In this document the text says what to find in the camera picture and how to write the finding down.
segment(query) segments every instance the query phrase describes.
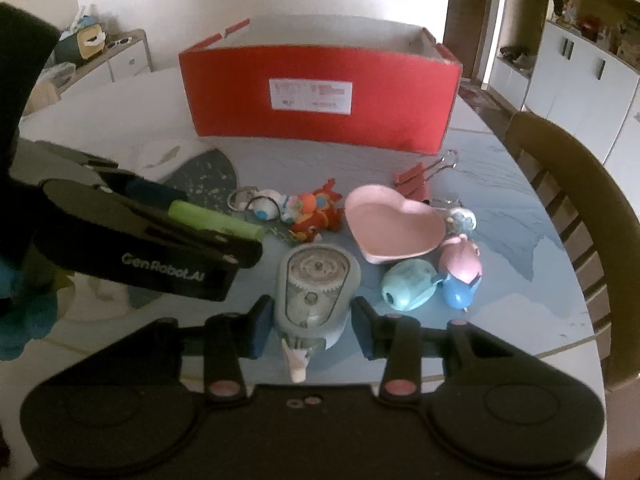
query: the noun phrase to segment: door handle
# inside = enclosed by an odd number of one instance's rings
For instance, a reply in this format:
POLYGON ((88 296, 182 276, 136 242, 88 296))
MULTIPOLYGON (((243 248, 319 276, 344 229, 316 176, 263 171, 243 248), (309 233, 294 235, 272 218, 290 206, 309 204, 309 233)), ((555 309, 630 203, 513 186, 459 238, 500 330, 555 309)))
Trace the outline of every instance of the door handle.
POLYGON ((598 70, 598 81, 600 81, 602 79, 602 74, 604 74, 604 66, 607 64, 607 62, 603 59, 602 60, 602 64, 600 65, 600 70, 598 70))

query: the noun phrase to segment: stuffed toy keychain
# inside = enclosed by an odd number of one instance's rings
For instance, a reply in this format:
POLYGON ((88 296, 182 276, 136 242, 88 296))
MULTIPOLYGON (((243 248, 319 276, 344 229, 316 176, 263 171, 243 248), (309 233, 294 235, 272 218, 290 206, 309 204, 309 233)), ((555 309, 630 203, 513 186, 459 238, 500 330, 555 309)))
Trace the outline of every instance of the stuffed toy keychain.
POLYGON ((335 179, 312 193, 284 195, 273 189, 241 187, 228 197, 227 205, 234 211, 253 211, 261 221, 280 219, 289 226, 295 241, 320 241, 320 231, 339 231, 342 227, 343 208, 335 203, 342 195, 334 191, 335 179))

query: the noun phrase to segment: cardboard box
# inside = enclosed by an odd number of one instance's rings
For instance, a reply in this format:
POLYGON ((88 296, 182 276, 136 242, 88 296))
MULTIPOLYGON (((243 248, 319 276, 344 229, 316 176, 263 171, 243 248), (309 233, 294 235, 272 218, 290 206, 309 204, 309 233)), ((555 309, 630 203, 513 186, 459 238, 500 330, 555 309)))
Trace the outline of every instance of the cardboard box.
POLYGON ((348 142, 437 153, 462 66, 424 28, 263 16, 179 55, 201 136, 348 142))

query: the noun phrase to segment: heart-shaped bowl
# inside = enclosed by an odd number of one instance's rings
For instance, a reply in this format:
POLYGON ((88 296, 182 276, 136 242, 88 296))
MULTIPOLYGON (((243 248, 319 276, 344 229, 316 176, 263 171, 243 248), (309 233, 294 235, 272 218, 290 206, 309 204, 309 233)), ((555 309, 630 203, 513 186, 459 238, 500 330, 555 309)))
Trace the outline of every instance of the heart-shaped bowl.
POLYGON ((384 264, 433 251, 445 224, 431 206, 386 186, 361 186, 349 194, 344 215, 365 259, 384 264))

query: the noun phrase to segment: white table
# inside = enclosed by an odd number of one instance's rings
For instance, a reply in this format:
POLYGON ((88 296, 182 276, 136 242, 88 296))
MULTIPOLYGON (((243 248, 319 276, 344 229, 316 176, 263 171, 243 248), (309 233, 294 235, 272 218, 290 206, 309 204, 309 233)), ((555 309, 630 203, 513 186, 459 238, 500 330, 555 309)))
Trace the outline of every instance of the white table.
MULTIPOLYGON (((26 118, 21 132, 28 139, 52 140, 110 156, 149 178, 161 178, 191 156, 217 147, 233 162, 240 186, 291 193, 319 187, 329 176, 336 177, 336 189, 344 195, 363 184, 388 184, 392 171, 410 168, 418 159, 410 153, 296 140, 197 138, 177 70, 141 76, 61 102, 26 118), (149 162, 175 146, 180 146, 177 156, 148 169, 149 162), (283 165, 290 171, 274 171, 283 165), (293 170, 295 182, 290 177, 293 170)), ((583 380, 604 402, 600 362, 580 287, 529 184, 500 142, 459 98, 444 148, 456 148, 460 164, 434 179, 434 194, 457 194, 479 221, 476 241, 484 276, 466 319, 527 352, 546 356, 551 364, 583 380)), ((389 312, 380 298, 383 269, 361 258, 348 228, 326 240, 357 255, 363 269, 358 293, 379 312, 389 312)), ((183 298, 177 308, 177 298, 165 295, 148 307, 130 311, 114 301, 102 306, 105 312, 113 309, 113 319, 91 323, 62 319, 45 340, 31 342, 18 360, 0 364, 0 422, 14 451, 15 477, 21 478, 34 465, 17 420, 17 407, 34 384, 158 317, 177 317, 187 326, 201 324, 218 312, 246 311, 259 294, 273 294, 274 263, 288 247, 266 238, 264 249, 263 260, 238 274, 222 304, 183 298)), ((411 315, 424 326, 436 328, 464 316, 437 296, 411 315)), ((382 363, 364 360, 348 325, 338 344, 312 361, 308 380, 375 383, 382 376, 382 367, 382 363)), ((242 370, 249 383, 287 382, 276 336, 263 357, 243 362, 242 370)), ((202 362, 186 359, 182 373, 197 382, 202 362)), ((422 373, 425 389, 442 378, 436 360, 423 360, 422 373)), ((590 466, 604 475, 605 460, 603 433, 590 466)))

